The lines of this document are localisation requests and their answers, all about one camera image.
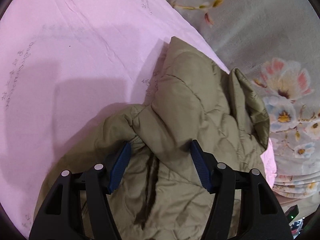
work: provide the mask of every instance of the gray floral fabric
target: gray floral fabric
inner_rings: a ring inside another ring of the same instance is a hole
[[[315,211],[320,203],[320,20],[308,0],[167,1],[229,69],[247,75],[263,98],[278,173],[273,190],[283,207],[300,203],[307,207],[300,210],[303,216]]]

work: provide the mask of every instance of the pink bed sheet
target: pink bed sheet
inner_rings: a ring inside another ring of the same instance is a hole
[[[156,89],[172,36],[218,59],[165,0],[14,0],[0,21],[0,202],[28,237],[48,170]]]

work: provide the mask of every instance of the round metal joint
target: round metal joint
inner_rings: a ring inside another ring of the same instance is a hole
[[[67,171],[67,170],[61,172],[61,175],[62,175],[63,177],[66,177],[66,176],[68,176],[69,174],[70,174],[70,171]]]
[[[94,169],[95,170],[101,170],[103,168],[103,164],[101,164],[101,163],[98,163],[98,164],[96,164],[95,166],[94,166]]]
[[[224,163],[218,163],[217,168],[220,170],[224,170],[227,166]]]
[[[259,174],[260,174],[260,171],[259,171],[258,169],[252,169],[252,170],[251,170],[251,173],[252,173],[253,175],[259,175]]]

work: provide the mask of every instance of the yellow flower center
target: yellow flower center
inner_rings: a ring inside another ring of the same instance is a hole
[[[305,153],[305,149],[300,149],[300,150],[298,150],[298,153],[301,155],[301,154],[304,154]]]
[[[278,121],[279,122],[290,122],[291,117],[287,111],[283,110],[282,113],[280,113],[278,116]]]

